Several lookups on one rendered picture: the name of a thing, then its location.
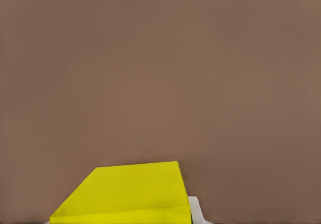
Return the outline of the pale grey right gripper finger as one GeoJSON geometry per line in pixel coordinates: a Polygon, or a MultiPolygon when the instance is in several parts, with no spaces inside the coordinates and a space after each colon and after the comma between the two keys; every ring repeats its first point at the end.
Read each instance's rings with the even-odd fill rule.
{"type": "Polygon", "coordinates": [[[212,224],[205,220],[198,198],[196,196],[188,196],[188,200],[190,204],[192,224],[212,224]]]}

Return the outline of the yellow square block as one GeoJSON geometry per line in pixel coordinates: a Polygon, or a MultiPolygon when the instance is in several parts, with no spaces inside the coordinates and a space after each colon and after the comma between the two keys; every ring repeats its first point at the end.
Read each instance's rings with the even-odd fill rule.
{"type": "Polygon", "coordinates": [[[49,224],[191,224],[177,161],[95,168],[49,224]]]}

